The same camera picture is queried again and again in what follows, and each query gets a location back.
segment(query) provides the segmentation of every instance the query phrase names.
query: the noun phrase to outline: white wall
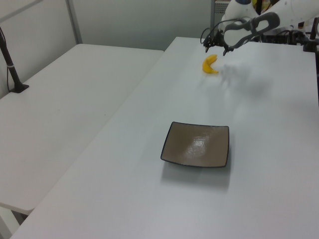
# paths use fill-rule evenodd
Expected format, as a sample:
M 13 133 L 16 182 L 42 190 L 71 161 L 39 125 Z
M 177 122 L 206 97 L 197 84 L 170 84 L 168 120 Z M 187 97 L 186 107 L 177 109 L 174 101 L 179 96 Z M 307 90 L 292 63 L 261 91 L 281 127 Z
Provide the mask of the white wall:
M 166 50 L 176 36 L 200 37 L 211 0 L 70 0 L 83 43 Z
M 8 1 L 12 4 L 16 0 L 0 0 L 0 9 Z M 39 1 L 8 19 L 1 18 L 0 26 L 22 82 L 75 45 L 65 0 Z M 0 54 L 0 98 L 5 94 L 6 63 Z

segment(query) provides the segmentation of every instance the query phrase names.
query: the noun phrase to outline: toy banana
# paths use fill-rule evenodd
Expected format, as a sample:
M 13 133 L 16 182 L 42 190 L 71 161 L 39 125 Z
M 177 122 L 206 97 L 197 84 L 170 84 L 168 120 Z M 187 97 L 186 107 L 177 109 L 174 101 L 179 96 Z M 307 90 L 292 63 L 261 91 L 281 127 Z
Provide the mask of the toy banana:
M 203 62 L 203 71 L 209 74 L 218 74 L 218 71 L 210 67 L 217 60 L 217 55 L 208 56 Z

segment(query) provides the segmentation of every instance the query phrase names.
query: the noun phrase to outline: table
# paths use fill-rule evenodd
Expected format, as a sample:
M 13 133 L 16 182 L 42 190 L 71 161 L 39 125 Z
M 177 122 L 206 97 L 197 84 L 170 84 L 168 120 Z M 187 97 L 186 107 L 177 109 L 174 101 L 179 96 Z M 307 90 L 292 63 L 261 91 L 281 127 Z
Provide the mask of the table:
M 29 214 L 162 51 L 80 44 L 0 100 L 0 206 Z
M 222 52 L 206 75 L 199 39 L 175 39 L 12 239 L 318 238 L 315 55 Z M 160 160 L 172 121 L 228 125 L 227 166 Z

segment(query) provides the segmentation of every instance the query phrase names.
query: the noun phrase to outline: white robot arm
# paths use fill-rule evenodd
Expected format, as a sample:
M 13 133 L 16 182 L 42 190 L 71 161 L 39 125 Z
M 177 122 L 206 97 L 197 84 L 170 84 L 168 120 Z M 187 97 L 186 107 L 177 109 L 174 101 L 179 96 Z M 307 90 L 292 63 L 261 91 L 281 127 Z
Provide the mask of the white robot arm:
M 231 0 L 219 25 L 219 34 L 227 52 L 266 31 L 295 25 L 318 14 L 319 0 L 280 0 L 261 15 L 256 13 L 251 0 Z

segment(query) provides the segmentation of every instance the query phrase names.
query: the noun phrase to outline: square plate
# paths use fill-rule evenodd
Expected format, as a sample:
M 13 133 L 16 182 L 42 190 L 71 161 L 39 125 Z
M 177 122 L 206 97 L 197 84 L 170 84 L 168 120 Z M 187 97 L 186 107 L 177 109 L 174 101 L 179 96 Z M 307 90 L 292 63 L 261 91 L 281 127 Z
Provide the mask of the square plate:
M 229 127 L 173 122 L 160 158 L 194 167 L 225 167 L 229 150 Z

